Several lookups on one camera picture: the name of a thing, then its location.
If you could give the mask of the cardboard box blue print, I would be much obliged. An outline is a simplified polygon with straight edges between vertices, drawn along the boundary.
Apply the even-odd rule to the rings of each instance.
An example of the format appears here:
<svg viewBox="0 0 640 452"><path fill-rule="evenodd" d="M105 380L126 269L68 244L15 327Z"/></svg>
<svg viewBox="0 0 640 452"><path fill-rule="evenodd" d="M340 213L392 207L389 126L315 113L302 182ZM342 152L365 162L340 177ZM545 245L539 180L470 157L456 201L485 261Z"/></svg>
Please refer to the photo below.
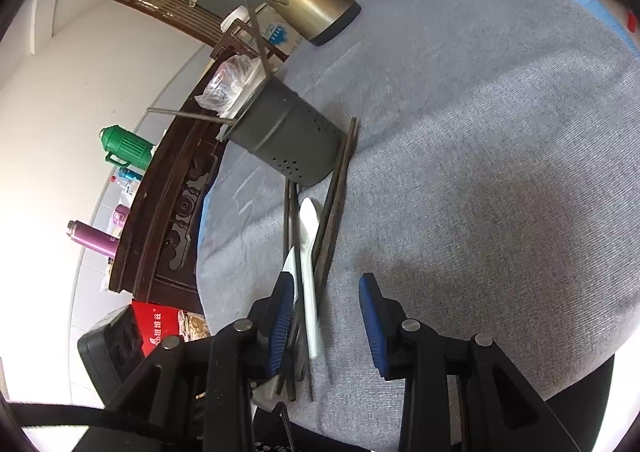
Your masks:
<svg viewBox="0 0 640 452"><path fill-rule="evenodd" d="M270 5L256 12L262 36L285 55L291 55L305 39Z"/></svg>

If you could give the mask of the white rice cooker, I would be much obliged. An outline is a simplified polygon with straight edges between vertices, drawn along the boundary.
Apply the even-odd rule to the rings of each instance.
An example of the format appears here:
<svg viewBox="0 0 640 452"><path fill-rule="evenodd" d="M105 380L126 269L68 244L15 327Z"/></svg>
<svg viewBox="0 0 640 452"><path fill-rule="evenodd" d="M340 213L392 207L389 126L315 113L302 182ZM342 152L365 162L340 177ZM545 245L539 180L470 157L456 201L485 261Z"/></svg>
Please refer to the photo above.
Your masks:
<svg viewBox="0 0 640 452"><path fill-rule="evenodd" d="M224 18L220 24L220 30L226 32L236 20L240 20L241 22L248 22L250 20L250 13L244 5L238 6Z"/></svg>

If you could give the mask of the gold electric kettle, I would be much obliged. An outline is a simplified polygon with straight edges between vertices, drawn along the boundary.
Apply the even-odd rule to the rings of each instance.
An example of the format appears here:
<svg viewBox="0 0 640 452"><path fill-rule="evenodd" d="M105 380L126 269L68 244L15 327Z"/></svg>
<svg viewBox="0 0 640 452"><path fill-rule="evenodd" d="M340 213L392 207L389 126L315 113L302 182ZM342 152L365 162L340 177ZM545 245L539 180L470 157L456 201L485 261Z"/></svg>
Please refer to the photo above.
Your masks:
<svg viewBox="0 0 640 452"><path fill-rule="evenodd" d="M302 37L315 46L341 34L360 14L356 0L266 0Z"/></svg>

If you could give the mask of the red packaging box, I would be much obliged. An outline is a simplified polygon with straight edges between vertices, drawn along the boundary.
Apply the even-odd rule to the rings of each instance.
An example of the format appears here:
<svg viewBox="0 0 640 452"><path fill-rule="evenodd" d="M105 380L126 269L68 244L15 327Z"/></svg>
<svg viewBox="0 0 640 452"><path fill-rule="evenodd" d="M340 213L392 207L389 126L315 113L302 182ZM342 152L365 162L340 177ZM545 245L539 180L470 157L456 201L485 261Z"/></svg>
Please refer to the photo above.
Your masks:
<svg viewBox="0 0 640 452"><path fill-rule="evenodd" d="M181 336L185 342L210 336L204 317L198 313L137 300L131 302L131 307L134 309L145 356L168 336Z"/></svg>

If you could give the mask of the green thermos flask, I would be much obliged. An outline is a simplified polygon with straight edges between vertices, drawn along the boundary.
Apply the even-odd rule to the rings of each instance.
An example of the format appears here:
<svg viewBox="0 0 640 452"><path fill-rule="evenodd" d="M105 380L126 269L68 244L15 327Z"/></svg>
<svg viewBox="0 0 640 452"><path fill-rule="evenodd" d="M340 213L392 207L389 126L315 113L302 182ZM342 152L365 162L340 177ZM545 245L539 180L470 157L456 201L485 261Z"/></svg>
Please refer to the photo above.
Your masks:
<svg viewBox="0 0 640 452"><path fill-rule="evenodd" d="M151 142L117 125L103 128L99 138L107 163L143 171L149 168L154 149Z"/></svg>

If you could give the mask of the grey table cloth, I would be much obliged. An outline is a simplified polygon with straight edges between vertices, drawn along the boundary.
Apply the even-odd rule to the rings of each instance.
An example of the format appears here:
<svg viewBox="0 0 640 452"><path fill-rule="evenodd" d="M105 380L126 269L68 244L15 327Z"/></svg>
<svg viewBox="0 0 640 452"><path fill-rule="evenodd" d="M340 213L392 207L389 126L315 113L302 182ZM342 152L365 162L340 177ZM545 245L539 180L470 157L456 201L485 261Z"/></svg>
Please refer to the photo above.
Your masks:
<svg viewBox="0 0 640 452"><path fill-rule="evenodd" d="M334 123L359 121L319 320L291 420L397 448L404 386L375 369L358 302L439 334L485 333L550 398L639 323L639 57L575 0L360 0L281 68Z"/></svg>

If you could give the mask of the purple thermos bottle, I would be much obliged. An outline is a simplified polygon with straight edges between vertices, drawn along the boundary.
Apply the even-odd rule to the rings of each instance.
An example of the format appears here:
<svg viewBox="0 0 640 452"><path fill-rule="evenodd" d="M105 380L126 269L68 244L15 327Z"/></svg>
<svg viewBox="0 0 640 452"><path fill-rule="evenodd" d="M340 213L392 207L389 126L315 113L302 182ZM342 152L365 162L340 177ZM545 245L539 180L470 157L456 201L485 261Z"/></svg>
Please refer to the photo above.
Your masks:
<svg viewBox="0 0 640 452"><path fill-rule="evenodd" d="M67 224L67 236L82 247L91 249L105 257L114 258L119 239L78 220Z"/></svg>

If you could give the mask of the dark chopstick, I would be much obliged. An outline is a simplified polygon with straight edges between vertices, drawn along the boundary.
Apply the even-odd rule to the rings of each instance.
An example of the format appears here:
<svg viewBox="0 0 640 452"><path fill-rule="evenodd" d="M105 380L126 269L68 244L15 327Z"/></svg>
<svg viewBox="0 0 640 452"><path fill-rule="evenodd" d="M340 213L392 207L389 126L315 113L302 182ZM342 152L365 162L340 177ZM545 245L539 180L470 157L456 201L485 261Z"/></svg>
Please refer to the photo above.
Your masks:
<svg viewBox="0 0 640 452"><path fill-rule="evenodd" d="M314 240L314 247L312 247L311 263L316 265L319 253L322 247L324 235L326 234L326 227L328 226L329 216L333 207L334 198L337 189L338 177L340 176L341 169L343 167L343 161L347 152L347 145L352 141L352 136L355 134L357 126L357 118L352 117L349 121L348 131L343 141L341 141L340 150L338 151L335 165L331 175L331 181L329 183L328 190L326 191L326 199L324 200L321 215L319 219L319 227L316 239Z"/></svg>
<svg viewBox="0 0 640 452"><path fill-rule="evenodd" d="M314 265L314 289L316 290L316 300L321 303L326 290L326 282L328 282L329 271L333 260L338 231L344 209L344 197L346 193L347 175L352 153L357 145L358 137L358 119L355 134L352 141L347 145L347 152L343 161L343 167L338 177L337 189L334 198L333 207L329 216L326 234L324 235L322 247L319 253L317 264Z"/></svg>
<svg viewBox="0 0 640 452"><path fill-rule="evenodd" d="M146 112L149 114L166 115L172 117L189 118L194 120L207 121L208 123L219 123L220 125L234 126L238 120L230 118L220 118L218 116L200 114L199 112L183 112L182 110L173 110L166 108L148 107Z"/></svg>
<svg viewBox="0 0 640 452"><path fill-rule="evenodd" d="M272 71L267 56L267 49L265 48L265 39L260 32L259 22L252 0L245 0L245 5L247 7L248 15L250 16L250 30L252 30L253 37L256 40L260 63L262 64L266 80L269 81L272 78Z"/></svg>

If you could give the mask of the white bowl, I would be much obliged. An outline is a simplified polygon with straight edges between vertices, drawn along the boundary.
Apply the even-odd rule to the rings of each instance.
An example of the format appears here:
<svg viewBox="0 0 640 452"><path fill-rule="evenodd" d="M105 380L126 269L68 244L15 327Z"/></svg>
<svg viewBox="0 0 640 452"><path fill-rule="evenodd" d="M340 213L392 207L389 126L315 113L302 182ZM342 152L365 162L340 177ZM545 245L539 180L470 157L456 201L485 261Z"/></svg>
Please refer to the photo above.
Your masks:
<svg viewBox="0 0 640 452"><path fill-rule="evenodd" d="M248 99L266 79L259 58L235 57L227 64L219 89L224 92L218 110L221 118L236 119Z"/></svg>

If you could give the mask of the blue bottle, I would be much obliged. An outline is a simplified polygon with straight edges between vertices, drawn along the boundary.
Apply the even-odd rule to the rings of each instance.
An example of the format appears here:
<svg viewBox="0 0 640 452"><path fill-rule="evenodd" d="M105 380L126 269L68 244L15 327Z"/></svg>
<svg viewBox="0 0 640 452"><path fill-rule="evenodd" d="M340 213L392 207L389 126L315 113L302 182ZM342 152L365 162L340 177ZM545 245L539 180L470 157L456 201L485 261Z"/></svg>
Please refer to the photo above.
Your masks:
<svg viewBox="0 0 640 452"><path fill-rule="evenodd" d="M135 172L128 167L119 167L117 170L117 175L119 176L119 178L130 182L141 182L143 179L143 175L140 175L140 173Z"/></svg>

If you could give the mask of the dark carved wooden sideboard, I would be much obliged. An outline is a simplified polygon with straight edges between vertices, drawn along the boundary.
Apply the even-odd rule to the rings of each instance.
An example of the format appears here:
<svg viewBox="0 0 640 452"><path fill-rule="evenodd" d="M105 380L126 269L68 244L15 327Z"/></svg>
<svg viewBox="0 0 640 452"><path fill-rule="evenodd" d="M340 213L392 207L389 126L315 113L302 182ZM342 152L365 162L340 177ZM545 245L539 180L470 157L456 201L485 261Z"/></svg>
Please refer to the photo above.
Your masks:
<svg viewBox="0 0 640 452"><path fill-rule="evenodd" d="M204 110L195 97L205 90L224 52L179 110ZM218 175L226 143L219 123L172 117L145 170L119 238L108 289L137 301L202 313L196 287L198 232L206 194Z"/></svg>

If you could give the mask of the wooden chair back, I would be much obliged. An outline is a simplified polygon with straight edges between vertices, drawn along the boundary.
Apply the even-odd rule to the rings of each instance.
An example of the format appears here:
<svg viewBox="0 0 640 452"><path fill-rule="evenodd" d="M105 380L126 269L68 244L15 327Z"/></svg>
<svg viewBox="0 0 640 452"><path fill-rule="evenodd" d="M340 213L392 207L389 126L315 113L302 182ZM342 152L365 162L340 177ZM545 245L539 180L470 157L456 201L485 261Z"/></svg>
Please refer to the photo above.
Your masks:
<svg viewBox="0 0 640 452"><path fill-rule="evenodd" d="M250 24L236 18L213 47L210 57L213 60L218 60L224 52L255 57L259 54L259 48L265 50L269 62L277 58L284 63L288 59L288 56L280 48L270 43L262 34L258 34L258 37L255 37L254 30Z"/></svg>

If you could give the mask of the clear plastic bag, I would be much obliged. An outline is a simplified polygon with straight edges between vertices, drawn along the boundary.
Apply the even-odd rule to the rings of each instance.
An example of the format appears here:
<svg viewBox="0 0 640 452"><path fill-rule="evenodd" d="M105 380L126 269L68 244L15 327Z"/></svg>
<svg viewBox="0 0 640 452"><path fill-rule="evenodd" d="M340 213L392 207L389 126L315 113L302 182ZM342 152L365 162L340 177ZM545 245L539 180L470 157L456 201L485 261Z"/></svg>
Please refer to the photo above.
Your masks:
<svg viewBox="0 0 640 452"><path fill-rule="evenodd" d="M218 116L227 114L259 65L258 57L251 58L245 54L231 56L220 65L203 93L195 97L195 102Z"/></svg>

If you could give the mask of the dark grey utensil holder cup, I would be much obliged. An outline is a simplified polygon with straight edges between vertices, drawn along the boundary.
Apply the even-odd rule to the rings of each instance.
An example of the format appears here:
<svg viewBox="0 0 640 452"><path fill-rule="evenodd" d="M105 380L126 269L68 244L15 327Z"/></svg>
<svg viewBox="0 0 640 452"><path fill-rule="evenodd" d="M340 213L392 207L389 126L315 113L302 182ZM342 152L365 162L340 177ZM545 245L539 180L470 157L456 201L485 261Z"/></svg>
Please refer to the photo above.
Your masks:
<svg viewBox="0 0 640 452"><path fill-rule="evenodd" d="M310 187L334 169L345 132L271 77L248 96L224 137L285 178Z"/></svg>

